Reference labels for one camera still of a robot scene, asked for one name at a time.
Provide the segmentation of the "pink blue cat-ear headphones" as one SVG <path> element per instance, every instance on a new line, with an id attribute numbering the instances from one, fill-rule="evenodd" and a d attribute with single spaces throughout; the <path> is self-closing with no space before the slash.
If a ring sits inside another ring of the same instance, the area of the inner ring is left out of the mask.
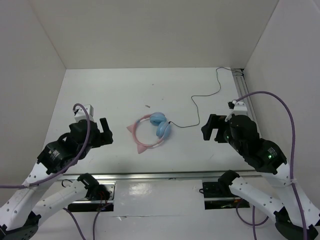
<path id="1" fill-rule="evenodd" d="M 138 125 L 143 122 L 149 120 L 149 122 L 156 126 L 156 136 L 158 137 L 158 141 L 153 144 L 145 144 L 138 140 L 136 135 L 136 130 Z M 137 119 L 133 124 L 126 127 L 126 129 L 131 133 L 133 141 L 137 145 L 137 153 L 142 154 L 148 149 L 153 149 L 162 144 L 171 134 L 171 124 L 167 121 L 166 116 L 162 112 L 154 112 L 152 114 L 146 114 L 141 118 Z"/>

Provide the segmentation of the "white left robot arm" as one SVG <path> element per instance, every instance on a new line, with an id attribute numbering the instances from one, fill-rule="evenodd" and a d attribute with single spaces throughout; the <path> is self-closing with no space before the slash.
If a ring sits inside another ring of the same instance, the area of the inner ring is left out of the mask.
<path id="1" fill-rule="evenodd" d="M 89 173 L 81 174 L 71 185 L 43 198 L 45 192 L 67 169 L 86 157 L 91 149 L 113 143 L 106 118 L 101 118 L 102 131 L 94 121 L 78 120 L 70 131 L 48 143 L 37 157 L 31 173 L 0 209 L 0 238 L 29 240 L 49 217 L 80 199 L 108 198 L 110 193 Z"/>

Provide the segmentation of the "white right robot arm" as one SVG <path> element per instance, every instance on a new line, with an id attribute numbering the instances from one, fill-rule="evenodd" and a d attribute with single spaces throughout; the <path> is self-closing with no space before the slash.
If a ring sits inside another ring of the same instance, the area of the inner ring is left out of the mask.
<path id="1" fill-rule="evenodd" d="M 233 147 L 272 186 L 277 197 L 253 187 L 233 170 L 218 179 L 220 194 L 241 197 L 258 208 L 287 240 L 314 240 L 318 236 L 320 210 L 291 179 L 290 165 L 280 147 L 261 138 L 256 123 L 246 115 L 227 118 L 211 114 L 201 128 L 205 141 L 210 140 L 213 130 L 217 130 L 214 140 Z"/>

